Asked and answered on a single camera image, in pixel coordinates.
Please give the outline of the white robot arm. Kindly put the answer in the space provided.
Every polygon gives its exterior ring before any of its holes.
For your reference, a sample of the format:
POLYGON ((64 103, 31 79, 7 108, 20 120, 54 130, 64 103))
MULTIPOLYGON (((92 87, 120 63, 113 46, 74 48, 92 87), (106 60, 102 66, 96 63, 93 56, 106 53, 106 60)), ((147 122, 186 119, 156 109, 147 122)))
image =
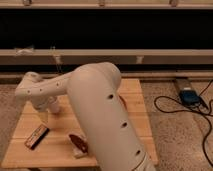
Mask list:
POLYGON ((114 64, 92 63, 48 80, 28 72, 15 96, 42 112, 51 97, 67 95, 102 171, 156 171, 120 100, 120 84, 121 73, 114 64))

